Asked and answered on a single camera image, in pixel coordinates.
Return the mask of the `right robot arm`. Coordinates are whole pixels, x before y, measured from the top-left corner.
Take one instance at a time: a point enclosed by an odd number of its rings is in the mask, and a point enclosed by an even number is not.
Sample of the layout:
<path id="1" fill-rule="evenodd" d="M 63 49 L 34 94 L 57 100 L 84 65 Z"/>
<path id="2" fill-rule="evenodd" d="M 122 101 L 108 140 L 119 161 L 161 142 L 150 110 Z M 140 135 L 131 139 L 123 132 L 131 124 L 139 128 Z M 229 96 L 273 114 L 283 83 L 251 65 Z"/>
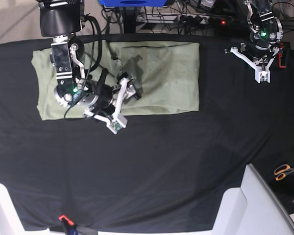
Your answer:
<path id="1" fill-rule="evenodd" d="M 100 114 L 111 118 L 125 99 L 142 97 L 126 72 L 118 76 L 113 87 L 105 83 L 109 74 L 106 68 L 101 70 L 98 81 L 91 79 L 91 72 L 99 67 L 102 59 L 103 41 L 98 21 L 84 14 L 82 0 L 40 0 L 38 7 L 41 34 L 52 38 L 50 61 L 57 79 L 55 97 L 63 107 L 70 110 L 82 105 L 90 110 L 87 117 Z M 87 67 L 82 61 L 84 44 L 76 36 L 85 22 L 90 22 L 93 31 L 91 52 L 98 49 L 97 57 L 91 57 Z"/>

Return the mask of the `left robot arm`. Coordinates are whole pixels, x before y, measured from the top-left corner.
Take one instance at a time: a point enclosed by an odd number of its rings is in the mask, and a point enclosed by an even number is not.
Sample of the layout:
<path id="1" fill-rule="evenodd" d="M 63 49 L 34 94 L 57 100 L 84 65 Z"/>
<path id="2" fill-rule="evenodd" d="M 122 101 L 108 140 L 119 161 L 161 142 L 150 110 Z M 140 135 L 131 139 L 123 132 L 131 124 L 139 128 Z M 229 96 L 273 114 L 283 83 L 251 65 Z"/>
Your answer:
<path id="1" fill-rule="evenodd" d="M 250 42 L 239 47 L 225 50 L 225 53 L 237 52 L 248 63 L 260 67 L 270 67 L 283 50 L 283 28 L 280 20 L 272 12 L 270 0 L 244 0 L 246 6 L 246 25 L 250 31 Z"/>

